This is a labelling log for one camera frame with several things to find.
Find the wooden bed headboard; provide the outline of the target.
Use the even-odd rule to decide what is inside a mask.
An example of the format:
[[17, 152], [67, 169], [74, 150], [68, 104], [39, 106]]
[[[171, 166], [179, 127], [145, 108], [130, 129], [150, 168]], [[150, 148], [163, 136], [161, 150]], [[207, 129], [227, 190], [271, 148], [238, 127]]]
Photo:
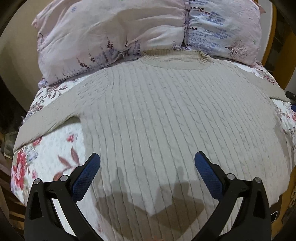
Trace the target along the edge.
[[295, 92], [295, 1], [257, 1], [262, 39], [257, 59], [285, 91]]

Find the pink floral pillow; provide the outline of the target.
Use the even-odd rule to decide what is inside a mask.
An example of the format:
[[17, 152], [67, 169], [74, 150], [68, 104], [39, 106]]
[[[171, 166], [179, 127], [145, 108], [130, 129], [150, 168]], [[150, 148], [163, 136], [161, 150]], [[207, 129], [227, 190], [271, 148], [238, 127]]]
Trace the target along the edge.
[[262, 13], [256, 1], [52, 1], [32, 25], [50, 85], [158, 49], [254, 66]]

